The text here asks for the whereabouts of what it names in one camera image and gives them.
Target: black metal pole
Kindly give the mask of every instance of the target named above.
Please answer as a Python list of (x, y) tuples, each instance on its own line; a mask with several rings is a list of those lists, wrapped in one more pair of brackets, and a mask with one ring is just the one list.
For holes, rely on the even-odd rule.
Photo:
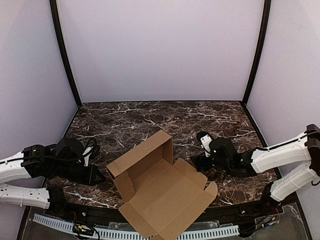
[(254, 59), (252, 63), (252, 68), (249, 76), (248, 83), (246, 85), (246, 89), (244, 92), (244, 96), (242, 99), (242, 103), (244, 105), (247, 105), (250, 93), (252, 90), (252, 87), (254, 85), (254, 81), (256, 78), (260, 57), (262, 53), (262, 49), (264, 47), (264, 42), (266, 38), (266, 32), (267, 32), (267, 26), (268, 26), (268, 20), (269, 20), (269, 13), (270, 13), (270, 6), (271, 6), (271, 0), (264, 0), (264, 7), (263, 7), (263, 14), (262, 14), (262, 20), (261, 20), (261, 26), (260, 26), (260, 32), (259, 32), (259, 38), (256, 45), (256, 50), (254, 54)]
[(53, 20), (56, 40), (59, 45), (60, 54), (61, 54), (62, 62), (64, 65), (65, 73), (68, 78), (69, 85), (70, 85), (75, 103), (78, 106), (78, 108), (80, 108), (80, 106), (82, 105), (82, 102), (81, 102), (81, 99), (79, 96), (79, 92), (78, 92), (78, 89), (76, 86), (74, 76), (71, 71), (69, 58), (67, 55), (67, 50), (66, 50), (65, 41), (64, 41), (63, 34), (62, 34), (62, 29), (61, 29), (61, 24), (60, 24), (60, 19), (59, 19), (57, 0), (50, 0), (50, 7), (51, 7), (51, 14), (52, 14), (52, 20)]

